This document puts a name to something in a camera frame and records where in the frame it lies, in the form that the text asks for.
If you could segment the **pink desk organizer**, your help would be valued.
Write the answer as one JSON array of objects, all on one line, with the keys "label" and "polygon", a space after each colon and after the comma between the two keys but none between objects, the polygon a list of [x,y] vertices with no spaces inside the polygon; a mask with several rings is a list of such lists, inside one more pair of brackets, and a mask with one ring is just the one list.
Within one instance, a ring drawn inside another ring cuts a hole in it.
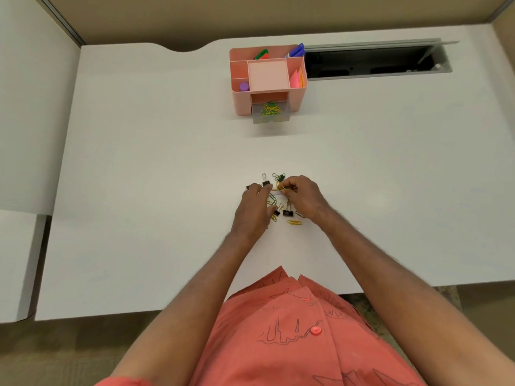
[{"label": "pink desk organizer", "polygon": [[[252,116],[252,104],[268,101],[289,101],[292,113],[298,112],[308,86],[304,57],[285,58],[298,44],[232,48],[229,51],[230,79],[235,113]],[[269,58],[254,60],[263,49],[268,49]],[[306,87],[290,89],[289,78],[302,68]],[[241,82],[250,84],[250,91],[240,92]]]}]

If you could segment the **person's left forearm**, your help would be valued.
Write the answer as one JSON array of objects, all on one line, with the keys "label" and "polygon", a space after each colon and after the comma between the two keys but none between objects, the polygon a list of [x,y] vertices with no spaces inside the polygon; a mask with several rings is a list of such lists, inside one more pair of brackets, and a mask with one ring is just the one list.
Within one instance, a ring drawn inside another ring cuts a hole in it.
[{"label": "person's left forearm", "polygon": [[105,386],[187,386],[236,272],[262,233],[230,231],[209,261],[145,328]]}]

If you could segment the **person's left hand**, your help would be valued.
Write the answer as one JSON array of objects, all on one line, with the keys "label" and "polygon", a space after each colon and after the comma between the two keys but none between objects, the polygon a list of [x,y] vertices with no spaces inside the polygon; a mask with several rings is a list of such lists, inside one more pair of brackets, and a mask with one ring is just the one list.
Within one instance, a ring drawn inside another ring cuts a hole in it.
[{"label": "person's left hand", "polygon": [[254,246],[261,238],[271,221],[267,217],[267,197],[273,185],[265,187],[253,183],[243,192],[236,209],[231,234],[249,246]]}]

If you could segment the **coral button shirt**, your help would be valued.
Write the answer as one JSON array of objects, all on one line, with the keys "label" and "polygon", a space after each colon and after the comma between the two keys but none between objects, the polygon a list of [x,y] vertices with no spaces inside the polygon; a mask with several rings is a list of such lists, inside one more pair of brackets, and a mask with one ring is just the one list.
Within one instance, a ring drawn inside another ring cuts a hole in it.
[{"label": "coral button shirt", "polygon": [[189,386],[424,386],[358,311],[282,266],[222,304]]}]

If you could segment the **pile of coloured paper clips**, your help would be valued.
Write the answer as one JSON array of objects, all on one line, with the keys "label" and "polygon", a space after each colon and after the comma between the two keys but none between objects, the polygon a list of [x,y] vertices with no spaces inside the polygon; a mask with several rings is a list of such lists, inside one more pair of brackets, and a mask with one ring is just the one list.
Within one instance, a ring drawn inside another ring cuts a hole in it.
[{"label": "pile of coloured paper clips", "polygon": [[[274,180],[272,174],[271,174],[271,177],[268,178],[268,180],[270,181],[271,184],[274,185],[273,188],[277,188],[279,183],[276,183],[276,181]],[[278,207],[280,207],[280,215],[279,216],[276,216],[276,220],[272,220],[273,222],[275,223],[278,223],[280,222],[281,220],[283,220],[285,223],[291,225],[291,226],[301,226],[303,225],[303,220],[305,219],[305,216],[300,214],[299,211],[294,207],[293,203],[290,201],[290,199],[287,199],[285,196],[283,196],[282,194],[279,194],[279,195],[274,195],[274,194],[271,194],[271,191],[267,197],[267,203],[273,203],[273,204],[276,204]],[[284,216],[282,214],[282,209],[287,205],[287,204],[290,204],[291,205],[291,210],[293,211],[293,217],[287,217],[287,216]]]}]

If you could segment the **clear plastic drawer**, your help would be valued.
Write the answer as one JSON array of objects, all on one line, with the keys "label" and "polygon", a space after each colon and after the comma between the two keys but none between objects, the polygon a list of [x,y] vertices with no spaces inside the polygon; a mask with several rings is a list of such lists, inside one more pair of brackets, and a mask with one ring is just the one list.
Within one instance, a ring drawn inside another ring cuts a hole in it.
[{"label": "clear plastic drawer", "polygon": [[255,103],[252,104],[252,118],[254,124],[263,124],[263,123],[279,123],[289,121],[291,117],[291,108],[289,101],[276,101],[279,103],[281,110],[283,111],[280,115],[277,116],[268,116],[262,117],[261,110],[263,109],[263,104],[267,103]]}]

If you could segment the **person's right hand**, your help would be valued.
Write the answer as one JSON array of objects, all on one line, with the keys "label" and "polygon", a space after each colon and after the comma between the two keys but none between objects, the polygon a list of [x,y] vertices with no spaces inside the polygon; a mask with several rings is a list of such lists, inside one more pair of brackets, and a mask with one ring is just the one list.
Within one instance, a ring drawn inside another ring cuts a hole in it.
[{"label": "person's right hand", "polygon": [[290,199],[290,201],[300,214],[314,223],[321,223],[332,211],[331,205],[322,195],[318,185],[307,176],[300,175],[298,192],[299,199]]}]

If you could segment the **person's right forearm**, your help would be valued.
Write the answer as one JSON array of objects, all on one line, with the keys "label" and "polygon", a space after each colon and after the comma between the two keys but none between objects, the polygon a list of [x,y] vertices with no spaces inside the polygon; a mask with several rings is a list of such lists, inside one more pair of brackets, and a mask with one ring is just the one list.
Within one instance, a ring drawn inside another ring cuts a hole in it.
[{"label": "person's right forearm", "polygon": [[330,206],[316,205],[302,214],[327,235],[429,386],[515,386],[515,362],[437,290]]}]

